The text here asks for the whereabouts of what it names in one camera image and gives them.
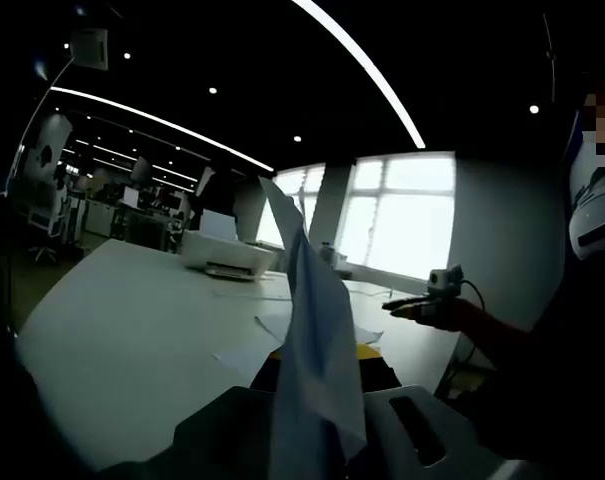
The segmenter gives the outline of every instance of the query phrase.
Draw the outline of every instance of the ceiling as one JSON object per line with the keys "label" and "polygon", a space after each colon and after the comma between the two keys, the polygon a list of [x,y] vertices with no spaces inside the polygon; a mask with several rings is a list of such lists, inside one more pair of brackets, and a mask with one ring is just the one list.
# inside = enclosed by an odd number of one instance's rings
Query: ceiling
{"label": "ceiling", "polygon": [[[562,60],[556,62],[552,101],[549,41],[540,12],[416,11],[404,3],[316,1],[384,75],[427,150],[496,161],[558,151],[581,94],[580,61],[566,40],[574,37],[570,24],[561,16],[546,17]],[[74,28],[107,28],[109,71],[71,65],[58,87],[142,110],[275,171],[417,150],[362,66],[291,0],[114,1],[93,3],[83,16],[67,14],[69,21],[55,36],[55,55],[69,58],[63,44]],[[209,93],[211,87],[216,94]],[[540,108],[537,115],[529,112],[533,104]],[[51,92],[44,108],[56,107],[73,124],[70,145],[84,158],[95,148],[77,139],[142,155],[193,178],[207,165],[246,176],[271,174],[200,139],[93,100]],[[175,175],[169,179],[191,184]]]}

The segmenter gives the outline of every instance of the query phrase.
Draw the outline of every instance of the window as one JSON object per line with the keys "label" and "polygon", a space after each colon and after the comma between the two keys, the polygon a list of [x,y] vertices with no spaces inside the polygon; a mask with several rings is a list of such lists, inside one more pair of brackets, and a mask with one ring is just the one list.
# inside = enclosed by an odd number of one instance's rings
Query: window
{"label": "window", "polygon": [[338,251],[352,264],[426,280],[432,269],[446,268],[454,193],[453,154],[359,160]]}
{"label": "window", "polygon": [[[324,178],[324,165],[313,165],[310,167],[296,168],[280,172],[273,182],[284,192],[285,195],[291,197],[298,210],[300,208],[300,197],[304,202],[305,227],[307,232],[313,221],[315,213],[315,204],[318,199],[318,192]],[[282,246],[282,237],[275,223],[271,205],[267,200],[262,210],[260,218],[260,226],[256,238],[259,242],[266,242],[272,245]]]}

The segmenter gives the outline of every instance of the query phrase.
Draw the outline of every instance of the linear light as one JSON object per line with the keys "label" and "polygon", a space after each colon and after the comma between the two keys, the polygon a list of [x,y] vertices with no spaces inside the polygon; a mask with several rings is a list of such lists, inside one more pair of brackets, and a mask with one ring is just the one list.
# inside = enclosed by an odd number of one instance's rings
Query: linear light
{"label": "linear light", "polygon": [[153,168],[157,168],[158,170],[162,170],[163,172],[172,173],[173,175],[177,175],[178,177],[186,178],[187,180],[191,180],[192,182],[197,182],[197,179],[187,177],[186,175],[182,175],[181,173],[174,172],[173,170],[169,170],[168,168],[158,167],[157,165],[152,165]]}
{"label": "linear light", "polygon": [[116,165],[115,163],[105,162],[104,160],[100,160],[99,158],[93,158],[96,162],[105,163],[106,165],[111,165],[112,167],[119,168],[120,170],[124,170],[125,172],[131,172],[130,168],[122,167],[120,165]]}
{"label": "linear light", "polygon": [[153,177],[153,180],[157,180],[158,182],[166,183],[167,185],[171,185],[172,187],[179,188],[184,190],[185,192],[193,193],[195,190],[189,190],[188,188],[181,187],[180,185],[176,185],[175,183],[167,182],[166,180],[162,180],[161,178]]}
{"label": "linear light", "polygon": [[222,150],[226,150],[227,152],[232,153],[233,155],[236,155],[236,156],[242,158],[243,160],[246,160],[247,162],[251,162],[252,164],[257,165],[258,167],[261,167],[269,172],[273,171],[272,167],[269,167],[268,165],[266,165],[262,162],[258,162],[256,159],[251,158],[248,155],[238,152],[237,150],[234,150],[231,147],[227,147],[226,145],[223,145],[220,142],[216,142],[215,140],[212,140],[209,137],[205,137],[204,135],[200,135],[199,133],[195,133],[189,129],[176,125],[175,123],[171,123],[167,120],[163,120],[159,117],[156,117],[155,115],[151,115],[149,113],[143,112],[141,110],[137,110],[135,108],[132,108],[132,107],[129,107],[126,105],[122,105],[121,103],[107,100],[106,98],[98,97],[98,96],[91,95],[91,94],[84,93],[84,92],[78,92],[77,90],[70,90],[68,88],[61,88],[61,87],[51,87],[51,90],[53,90],[55,92],[68,93],[69,95],[76,95],[78,97],[88,98],[89,100],[94,100],[96,102],[104,103],[106,105],[110,105],[112,107],[120,108],[127,112],[134,113],[136,115],[140,115],[141,117],[148,118],[149,120],[153,120],[155,122],[161,123],[162,125],[165,125],[167,127],[178,130],[179,132],[186,133],[187,135],[190,135],[199,140],[202,140],[203,142],[207,142],[213,146],[221,148]]}
{"label": "linear light", "polygon": [[113,155],[120,155],[121,157],[128,158],[129,160],[133,160],[134,162],[138,161],[137,158],[129,157],[128,155],[124,155],[123,153],[114,152],[113,150],[109,150],[108,148],[104,148],[104,147],[99,147],[98,145],[93,145],[93,148],[98,148],[100,150],[104,150],[105,152],[112,153]]}
{"label": "linear light", "polygon": [[369,77],[371,77],[371,80],[375,82],[382,92],[382,95],[386,97],[387,101],[391,104],[391,107],[393,107],[393,110],[395,110],[395,113],[398,115],[398,117],[400,117],[400,121],[404,124],[404,128],[407,129],[409,135],[411,135],[416,147],[426,148],[418,129],[413,123],[413,120],[411,120],[406,108],[404,108],[404,105],[402,105],[402,102],[391,88],[391,85],[389,85],[389,82],[386,81],[386,78],[384,78],[382,72],[380,72],[380,70],[378,70],[378,68],[373,64],[373,61],[371,61],[369,56],[364,53],[364,50],[362,50],[362,48],[355,43],[355,40],[353,40],[353,38],[351,38],[351,36],[346,33],[346,31],[340,25],[338,25],[335,20],[333,20],[333,18],[331,18],[324,10],[318,7],[311,0],[293,0],[293,2],[302,8],[306,13],[315,18],[324,28],[329,31],[329,33],[331,33],[331,35],[337,39],[338,42],[342,44],[344,48],[349,51],[351,55],[353,55],[353,58],[355,58],[362,68],[364,68],[366,73],[368,73]]}

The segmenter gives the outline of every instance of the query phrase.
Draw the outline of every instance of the floor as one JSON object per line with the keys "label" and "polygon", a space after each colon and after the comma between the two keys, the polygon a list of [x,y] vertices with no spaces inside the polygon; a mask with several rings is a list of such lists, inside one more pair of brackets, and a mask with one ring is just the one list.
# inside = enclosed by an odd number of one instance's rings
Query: floor
{"label": "floor", "polygon": [[[108,239],[99,235],[83,232],[80,247],[84,256],[106,242]],[[13,328],[20,332],[29,315],[53,286],[66,275],[81,258],[60,258],[57,264],[40,260],[34,262],[33,254],[18,250],[11,258],[11,322]]]}

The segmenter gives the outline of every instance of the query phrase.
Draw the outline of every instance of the yellow object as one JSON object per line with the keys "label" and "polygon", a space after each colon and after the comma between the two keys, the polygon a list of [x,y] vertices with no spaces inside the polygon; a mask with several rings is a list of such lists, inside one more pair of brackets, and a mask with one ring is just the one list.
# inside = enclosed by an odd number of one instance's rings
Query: yellow object
{"label": "yellow object", "polygon": [[[279,360],[280,358],[282,358],[280,355],[280,348],[278,348],[277,350],[274,350],[271,353],[271,355],[269,355],[269,358],[274,358],[276,360]],[[380,352],[378,352],[377,350],[374,350],[373,348],[369,347],[368,345],[364,345],[363,343],[357,344],[357,351],[358,351],[358,360],[368,360],[370,358],[382,358],[382,355],[380,355]]]}

